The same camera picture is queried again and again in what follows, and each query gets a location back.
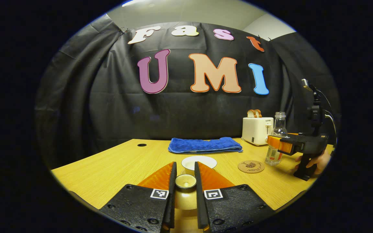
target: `folded towel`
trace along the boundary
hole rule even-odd
[[[208,154],[225,151],[242,152],[243,147],[229,137],[210,141],[173,138],[169,143],[168,150],[173,153]]]

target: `wall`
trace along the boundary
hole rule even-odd
[[[269,40],[268,37],[273,40],[282,35],[295,32],[293,28],[271,14],[260,16],[244,28],[243,31],[255,36],[260,35],[265,40]]]

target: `black backdrop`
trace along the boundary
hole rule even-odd
[[[171,35],[180,25],[197,27],[199,35]],[[145,41],[127,44],[136,30],[155,26],[161,29]],[[217,28],[231,32],[234,40],[216,38],[213,30]],[[260,41],[264,52],[255,49],[247,37]],[[160,93],[145,93],[137,62],[152,58],[149,76],[155,82],[159,72],[154,55],[163,49],[171,50],[167,58],[168,84]],[[221,88],[210,88],[205,93],[191,91],[191,53],[206,54],[216,66],[222,57],[235,59],[241,92],[226,93]],[[263,67],[267,95],[253,91],[250,63]],[[242,118],[249,109],[260,109],[265,117],[286,112],[288,132],[312,131],[306,110],[313,97],[302,87],[302,78],[326,94],[333,115],[339,117],[338,94],[329,69],[296,32],[267,41],[221,25],[168,22],[133,28],[123,34],[108,15],[103,15],[65,43],[41,80],[35,108],[41,151],[53,169],[130,139],[241,137]],[[322,101],[330,111],[326,100]],[[322,131],[334,144],[333,125],[329,119],[324,123]]]
[[[67,38],[117,1],[0,3],[0,230],[124,231],[82,206],[47,170],[37,147],[35,96]],[[303,35],[335,75],[342,120],[337,160],[259,232],[373,232],[373,3],[258,1]]]

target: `wooden table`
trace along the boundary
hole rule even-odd
[[[316,180],[308,181],[293,176],[295,159],[301,155],[283,155],[279,165],[265,165],[264,171],[248,174],[238,170],[238,164],[246,160],[264,163],[268,145],[255,146],[242,139],[234,139],[243,147],[243,152],[205,154],[217,161],[214,168],[233,184],[248,184],[272,209],[276,210],[307,190]],[[168,151],[169,140],[132,139],[111,149],[92,155],[77,162],[52,170],[53,175],[65,189],[78,194],[86,202],[100,209],[125,184],[138,184],[164,165],[175,161],[177,173],[181,174],[181,161],[197,154],[173,154]],[[202,233],[197,229],[197,210],[175,209],[173,233]]]

